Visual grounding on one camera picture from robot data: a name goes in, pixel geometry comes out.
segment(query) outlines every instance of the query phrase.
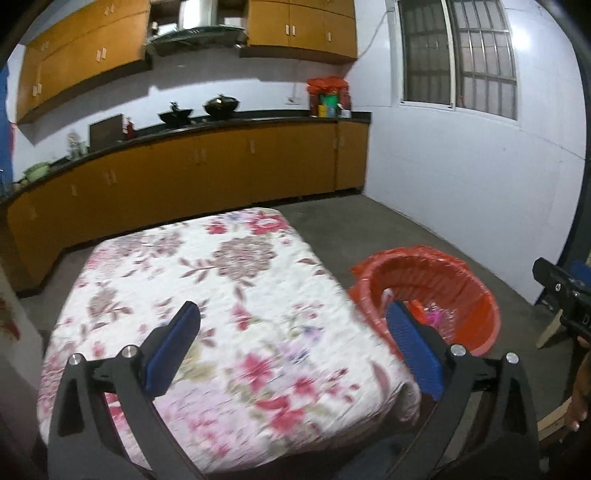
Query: silver bolt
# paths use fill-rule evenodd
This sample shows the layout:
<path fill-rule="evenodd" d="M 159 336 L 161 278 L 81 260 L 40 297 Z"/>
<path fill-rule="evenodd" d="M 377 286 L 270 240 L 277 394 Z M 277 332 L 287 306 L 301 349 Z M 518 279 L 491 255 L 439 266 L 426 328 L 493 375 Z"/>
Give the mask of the silver bolt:
<path fill-rule="evenodd" d="M 80 353 L 73 353 L 68 359 L 70 365 L 78 365 L 84 357 Z"/>
<path fill-rule="evenodd" d="M 466 348 L 463 345 L 459 345 L 458 343 L 456 343 L 455 345 L 452 345 L 450 348 L 450 351 L 452 352 L 453 356 L 466 355 Z"/>
<path fill-rule="evenodd" d="M 138 348 L 135 345 L 124 346 L 121 350 L 121 355 L 125 358 L 132 358 L 138 353 Z"/>
<path fill-rule="evenodd" d="M 519 363 L 519 357 L 517 356 L 516 353 L 509 352 L 508 354 L 505 355 L 505 358 L 507 359 L 507 361 L 510 364 L 517 365 Z"/>

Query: kitchen countertop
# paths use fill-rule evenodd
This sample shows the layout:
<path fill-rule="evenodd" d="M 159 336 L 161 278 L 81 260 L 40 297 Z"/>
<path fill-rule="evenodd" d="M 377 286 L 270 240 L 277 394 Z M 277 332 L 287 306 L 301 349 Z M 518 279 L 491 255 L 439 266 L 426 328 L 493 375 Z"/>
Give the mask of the kitchen countertop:
<path fill-rule="evenodd" d="M 30 191 L 54 177 L 65 173 L 83 163 L 95 160 L 110 153 L 114 153 L 127 148 L 136 147 L 139 145 L 155 143 L 161 140 L 178 137 L 191 132 L 206 132 L 212 130 L 223 130 L 229 128 L 248 127 L 253 125 L 271 124 L 271 123 L 292 123 L 292 122 L 312 122 L 312 123 L 331 123 L 331 122 L 357 122 L 370 124 L 371 112 L 352 112 L 352 118 L 319 118 L 310 116 L 308 110 L 255 110 L 247 112 L 234 112 L 234 115 L 229 120 L 212 120 L 209 115 L 195 117 L 191 119 L 191 125 L 181 128 L 170 128 L 166 124 L 153 125 L 136 131 L 136 137 L 117 142 L 111 147 L 103 148 L 102 150 L 91 152 L 88 155 L 78 160 L 68 160 L 63 158 L 54 162 L 47 175 L 39 180 L 29 183 L 22 187 L 18 192 L 7 196 L 0 200 L 0 204 L 10 204 L 21 194 Z"/>

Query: concrete floor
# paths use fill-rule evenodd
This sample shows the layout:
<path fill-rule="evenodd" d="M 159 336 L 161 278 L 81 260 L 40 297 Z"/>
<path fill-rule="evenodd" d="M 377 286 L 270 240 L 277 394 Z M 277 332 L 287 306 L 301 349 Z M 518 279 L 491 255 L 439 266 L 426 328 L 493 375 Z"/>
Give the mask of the concrete floor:
<path fill-rule="evenodd" d="M 486 268 L 411 220 L 363 195 L 331 197 L 276 206 L 308 242 L 344 288 L 354 283 L 350 268 L 385 249 L 429 245 L 466 261 L 493 292 L 502 328 L 489 356 L 516 352 L 530 381 L 538 419 L 560 405 L 567 382 L 572 343 L 554 342 L 543 350 L 535 341 L 552 320 L 543 307 L 531 307 Z M 22 303 L 40 330 L 51 331 L 61 307 L 92 248 L 66 255 L 43 292 Z"/>

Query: red trash bag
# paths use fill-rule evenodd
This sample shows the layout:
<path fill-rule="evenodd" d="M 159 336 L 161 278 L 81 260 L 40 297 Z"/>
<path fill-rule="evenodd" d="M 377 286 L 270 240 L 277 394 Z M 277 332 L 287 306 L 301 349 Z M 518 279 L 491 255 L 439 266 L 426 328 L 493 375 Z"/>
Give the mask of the red trash bag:
<path fill-rule="evenodd" d="M 378 252 L 351 270 L 357 283 L 349 289 L 349 296 L 399 358 L 402 355 L 385 320 L 385 292 L 393 300 L 418 300 L 453 309 L 455 332 L 446 341 L 461 343 L 472 355 L 485 354 L 499 335 L 499 307 L 462 260 L 420 245 Z"/>

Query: lower cabinet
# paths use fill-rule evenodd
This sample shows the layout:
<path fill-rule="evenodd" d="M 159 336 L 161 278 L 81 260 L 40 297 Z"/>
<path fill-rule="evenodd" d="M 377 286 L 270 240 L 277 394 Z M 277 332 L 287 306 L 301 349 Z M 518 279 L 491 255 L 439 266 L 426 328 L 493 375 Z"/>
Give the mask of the lower cabinet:
<path fill-rule="evenodd" d="M 0 238 L 0 255 L 9 260 L 13 287 L 33 288 L 73 245 L 253 203 L 360 188 L 367 140 L 366 124 L 277 123 L 120 150 L 17 197 L 7 212 L 13 242 Z"/>

